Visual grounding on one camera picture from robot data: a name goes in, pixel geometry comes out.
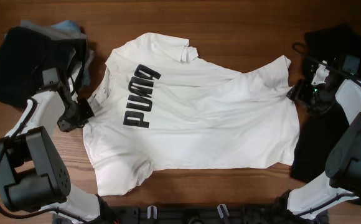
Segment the white Puma t-shirt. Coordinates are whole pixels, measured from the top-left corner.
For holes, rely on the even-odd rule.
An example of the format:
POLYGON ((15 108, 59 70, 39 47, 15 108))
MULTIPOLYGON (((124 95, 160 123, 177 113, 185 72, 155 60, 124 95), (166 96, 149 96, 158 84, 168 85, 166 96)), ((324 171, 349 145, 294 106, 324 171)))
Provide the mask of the white Puma t-shirt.
POLYGON ((299 119, 286 96, 290 64, 282 55, 242 73, 157 33, 112 50, 83 128, 99 195, 124 195, 158 170, 291 165, 299 119))

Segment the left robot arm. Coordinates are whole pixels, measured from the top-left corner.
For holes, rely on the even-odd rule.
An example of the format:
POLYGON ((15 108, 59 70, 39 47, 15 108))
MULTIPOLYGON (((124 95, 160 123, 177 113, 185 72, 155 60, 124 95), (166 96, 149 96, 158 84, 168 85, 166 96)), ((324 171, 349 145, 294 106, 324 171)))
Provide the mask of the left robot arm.
POLYGON ((52 212, 71 223, 111 223, 104 201, 73 185, 52 135, 84 127, 93 112, 72 99, 71 76, 50 68, 20 120, 0 139, 0 213, 26 219, 52 212))

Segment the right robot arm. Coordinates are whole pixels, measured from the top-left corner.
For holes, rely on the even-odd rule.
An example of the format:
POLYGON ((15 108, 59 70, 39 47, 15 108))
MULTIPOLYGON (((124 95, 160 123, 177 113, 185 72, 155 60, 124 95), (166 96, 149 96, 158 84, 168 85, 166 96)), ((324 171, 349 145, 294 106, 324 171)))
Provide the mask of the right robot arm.
POLYGON ((330 73, 344 78, 335 93, 349 127, 329 153, 322 174, 306 185, 288 190, 267 210, 261 209, 261 218, 268 223, 323 223, 326 210, 361 197, 361 82, 351 74, 337 70, 326 62, 312 59, 319 69, 315 77, 325 80, 330 73))

